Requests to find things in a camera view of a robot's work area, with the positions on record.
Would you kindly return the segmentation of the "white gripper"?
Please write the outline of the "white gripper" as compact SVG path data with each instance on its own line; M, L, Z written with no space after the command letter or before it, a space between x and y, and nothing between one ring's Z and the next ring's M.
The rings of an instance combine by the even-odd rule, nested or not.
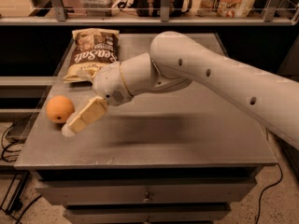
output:
M79 69L77 76L80 81L92 82L93 90L99 96L87 99L68 118L62 128L62 135L65 137L80 133L88 125L102 118L107 112L108 104L118 106L133 99L133 95L125 86L120 62L103 67Z

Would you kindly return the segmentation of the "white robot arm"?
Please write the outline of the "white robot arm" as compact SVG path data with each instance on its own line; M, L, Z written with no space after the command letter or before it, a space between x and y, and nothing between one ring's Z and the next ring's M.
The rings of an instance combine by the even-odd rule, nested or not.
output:
M146 92L177 91L194 81L299 149L298 82L224 57L177 32L156 35L148 52L106 65L90 81L93 95L63 126L66 137L103 117L111 105Z

